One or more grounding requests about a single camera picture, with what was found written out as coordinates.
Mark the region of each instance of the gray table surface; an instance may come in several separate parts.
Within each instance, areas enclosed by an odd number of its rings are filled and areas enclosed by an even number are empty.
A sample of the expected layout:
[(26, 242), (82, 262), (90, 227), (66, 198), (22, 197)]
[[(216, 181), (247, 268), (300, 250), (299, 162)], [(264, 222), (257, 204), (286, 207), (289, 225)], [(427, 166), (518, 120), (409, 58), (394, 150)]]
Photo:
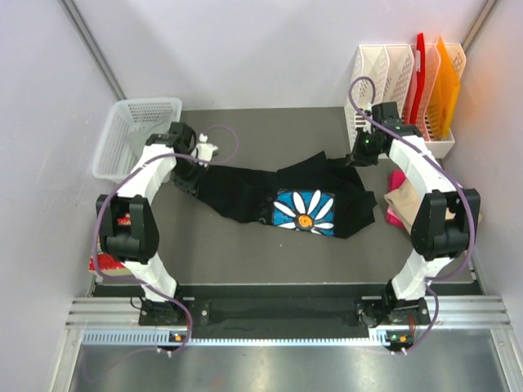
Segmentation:
[[(349, 151), (343, 108), (189, 111), (197, 132), (233, 127), (240, 140), (234, 167), (278, 170), (322, 150), (330, 158)], [(228, 157), (233, 139), (214, 131), (211, 141)], [(385, 222), (388, 160), (359, 168), (378, 201), (376, 222), (348, 239), (326, 238), (222, 218), (210, 207), (165, 184), (153, 202), (160, 232), (159, 254), (180, 283), (380, 283), (400, 272), (412, 246), (407, 233)], [(457, 261), (445, 271), (455, 269)], [(456, 278), (472, 280), (468, 271)]]
[(82, 346), (70, 392), (508, 392), (489, 331), (435, 330), (407, 357), (381, 347), (187, 347), (172, 359), (136, 349)]

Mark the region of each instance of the orange folder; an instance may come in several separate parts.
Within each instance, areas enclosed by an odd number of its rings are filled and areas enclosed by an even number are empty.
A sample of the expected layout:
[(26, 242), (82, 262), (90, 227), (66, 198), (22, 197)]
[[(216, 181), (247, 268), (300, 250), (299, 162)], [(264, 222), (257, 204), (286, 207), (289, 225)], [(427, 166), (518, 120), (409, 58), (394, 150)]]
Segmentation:
[(441, 38), (436, 47), (440, 53), (441, 63), (429, 100), (427, 115), (431, 122), (432, 134), (437, 140), (442, 140), (450, 133), (450, 123), (458, 102), (461, 83)]

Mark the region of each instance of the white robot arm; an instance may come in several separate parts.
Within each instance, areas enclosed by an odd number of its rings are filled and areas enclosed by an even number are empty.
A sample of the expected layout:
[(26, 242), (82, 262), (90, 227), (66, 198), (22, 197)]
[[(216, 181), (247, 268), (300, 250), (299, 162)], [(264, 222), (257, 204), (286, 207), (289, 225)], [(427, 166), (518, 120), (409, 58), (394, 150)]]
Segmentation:
[[(366, 325), (405, 324), (408, 317), (418, 317), (426, 306), (423, 297), (431, 279), (455, 257), (467, 250), (469, 225), (465, 209), (454, 185), (436, 170), (437, 161), (426, 147), (414, 125), (403, 124), (395, 102), (372, 106), (372, 119), (403, 137), (401, 140), (378, 127), (357, 129), (355, 145), (348, 157), (353, 166), (378, 164), (378, 155), (387, 154), (403, 171), (422, 200), (411, 230), (413, 250), (403, 269), (386, 285), (379, 304), (358, 304), (360, 320)], [(471, 208), (476, 229), (480, 196), (475, 189), (463, 189)], [(447, 219), (447, 210), (454, 217)]]
[[(198, 164), (190, 163), (178, 172), (186, 182), (197, 180), (207, 166), (204, 162), (211, 161), (217, 147), (208, 143), (207, 136), (199, 135), (199, 142), (191, 148), (190, 142), (194, 137), (191, 128), (175, 122), (168, 134), (152, 135), (132, 169), (134, 172), (141, 167), (141, 171), (118, 190), (102, 221), (102, 250), (121, 260), (136, 278), (144, 282), (141, 286), (145, 298), (153, 302), (164, 302), (165, 299), (149, 287), (173, 298), (177, 292), (177, 281), (165, 270), (157, 252), (159, 233), (150, 206), (161, 184), (169, 180), (178, 168), (173, 153), (198, 156)], [(104, 198), (102, 195), (98, 199), (98, 206)]]
[[(431, 151), (425, 146), (420, 136), (406, 136), (405, 139), (416, 145), (424, 154), (436, 161)], [(412, 150), (398, 140), (392, 141), (389, 158), (394, 162), (410, 181), (420, 200), (434, 189), (440, 192), (455, 191), (450, 181), (444, 178), (422, 155)], [(401, 300), (417, 300), (425, 296), (428, 278), (434, 278), (454, 258), (445, 256), (426, 261), (414, 249), (404, 268), (392, 279), (392, 287), (396, 297)]]

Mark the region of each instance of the orange flower center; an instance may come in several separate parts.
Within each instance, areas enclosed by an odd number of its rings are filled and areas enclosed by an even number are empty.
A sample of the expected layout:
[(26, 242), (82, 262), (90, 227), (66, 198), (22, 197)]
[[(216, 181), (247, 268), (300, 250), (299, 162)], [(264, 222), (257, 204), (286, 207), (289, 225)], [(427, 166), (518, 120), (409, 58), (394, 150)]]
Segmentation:
[(308, 215), (300, 215), (297, 221), (301, 227), (312, 227), (312, 219)]

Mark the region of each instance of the white wall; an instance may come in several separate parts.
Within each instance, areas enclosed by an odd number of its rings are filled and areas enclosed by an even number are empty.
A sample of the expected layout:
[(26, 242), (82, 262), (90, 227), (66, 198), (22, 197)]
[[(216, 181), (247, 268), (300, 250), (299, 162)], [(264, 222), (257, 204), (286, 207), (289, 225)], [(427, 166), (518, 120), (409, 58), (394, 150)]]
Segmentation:
[(359, 44), (460, 42), (480, 0), (77, 0), (130, 97), (343, 106)]
[(467, 58), (446, 166), (481, 194), (477, 258), (523, 345), (523, 2), (502, 0)]
[(0, 390), (42, 391), (86, 287), (114, 99), (56, 0), (0, 2), (0, 59)]

